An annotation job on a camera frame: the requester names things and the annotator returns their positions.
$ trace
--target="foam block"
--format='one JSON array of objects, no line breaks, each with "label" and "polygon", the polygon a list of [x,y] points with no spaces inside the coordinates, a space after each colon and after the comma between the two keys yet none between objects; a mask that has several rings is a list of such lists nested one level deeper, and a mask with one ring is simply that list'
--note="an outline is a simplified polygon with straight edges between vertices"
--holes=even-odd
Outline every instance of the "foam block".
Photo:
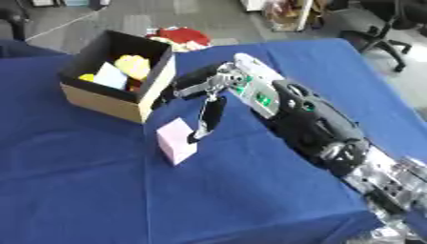
[{"label": "foam block", "polygon": [[158,145],[174,166],[197,152],[197,144],[187,142],[187,137],[192,132],[181,118],[176,118],[157,130]]}]

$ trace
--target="cardboard box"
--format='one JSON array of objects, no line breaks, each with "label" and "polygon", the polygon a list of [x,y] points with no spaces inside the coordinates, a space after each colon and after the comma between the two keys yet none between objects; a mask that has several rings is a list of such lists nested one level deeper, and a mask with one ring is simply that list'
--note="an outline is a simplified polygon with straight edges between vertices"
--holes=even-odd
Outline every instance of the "cardboard box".
[{"label": "cardboard box", "polygon": [[[111,64],[124,54],[149,58],[151,72],[139,92],[82,81],[84,73],[96,74],[105,62]],[[176,74],[172,47],[146,38],[107,30],[77,54],[59,76],[61,88],[74,105],[136,123],[145,123],[158,95]]]}]

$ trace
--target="cable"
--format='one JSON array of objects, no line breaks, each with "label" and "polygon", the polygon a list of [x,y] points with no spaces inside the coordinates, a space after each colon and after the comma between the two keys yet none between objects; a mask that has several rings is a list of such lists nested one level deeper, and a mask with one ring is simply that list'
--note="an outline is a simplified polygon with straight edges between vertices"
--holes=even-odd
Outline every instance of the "cable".
[{"label": "cable", "polygon": [[90,14],[87,14],[87,15],[81,16],[81,17],[76,18],[76,19],[73,19],[73,20],[71,20],[71,21],[69,21],[69,22],[67,22],[67,23],[65,23],[65,24],[63,24],[63,25],[61,25],[61,26],[58,26],[58,27],[52,28],[52,29],[50,29],[50,30],[43,31],[43,32],[41,32],[41,33],[35,34],[34,36],[27,38],[27,39],[26,39],[26,41],[28,42],[28,41],[31,41],[32,39],[38,38],[38,37],[40,37],[40,36],[44,36],[44,35],[47,35],[47,34],[49,34],[49,33],[51,33],[51,32],[54,32],[54,31],[57,31],[57,30],[63,29],[63,28],[65,28],[65,27],[67,27],[67,26],[69,26],[69,25],[71,25],[71,24],[73,24],[73,23],[75,23],[75,22],[78,22],[78,21],[80,21],[80,20],[84,20],[84,19],[87,19],[87,18],[89,18],[89,17],[92,17],[93,15],[98,14],[100,11],[105,10],[106,8],[107,8],[107,7],[104,7],[104,8],[102,8],[102,9],[100,9],[100,10],[97,10],[97,11],[91,12]]}]

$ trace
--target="black chair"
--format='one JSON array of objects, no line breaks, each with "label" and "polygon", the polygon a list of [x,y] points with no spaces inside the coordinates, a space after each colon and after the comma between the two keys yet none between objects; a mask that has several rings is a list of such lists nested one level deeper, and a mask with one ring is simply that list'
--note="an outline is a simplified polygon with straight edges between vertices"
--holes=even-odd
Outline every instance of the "black chair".
[{"label": "black chair", "polygon": [[5,20],[10,24],[13,39],[25,41],[26,18],[23,14],[9,9],[0,9],[0,20]]},{"label": "black chair", "polygon": [[339,37],[347,39],[361,53],[373,48],[379,48],[390,53],[397,61],[396,72],[401,72],[406,67],[402,55],[394,46],[401,46],[401,53],[406,54],[410,51],[411,45],[396,40],[388,40],[387,34],[393,26],[399,23],[427,23],[427,2],[425,0],[395,0],[395,14],[380,30],[378,27],[371,26],[367,32],[344,30]]}]

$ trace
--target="yellow sponge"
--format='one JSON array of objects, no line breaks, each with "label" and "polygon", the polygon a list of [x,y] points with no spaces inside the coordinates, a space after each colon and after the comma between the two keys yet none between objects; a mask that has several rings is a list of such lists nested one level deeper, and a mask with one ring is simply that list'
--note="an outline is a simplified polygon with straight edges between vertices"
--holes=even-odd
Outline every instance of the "yellow sponge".
[{"label": "yellow sponge", "polygon": [[150,73],[150,60],[139,55],[123,55],[114,65],[129,77],[139,81],[144,80]]},{"label": "yellow sponge", "polygon": [[93,73],[85,73],[80,75],[80,77],[78,77],[81,80],[85,80],[85,81],[89,81],[89,82],[93,82],[95,75]]}]

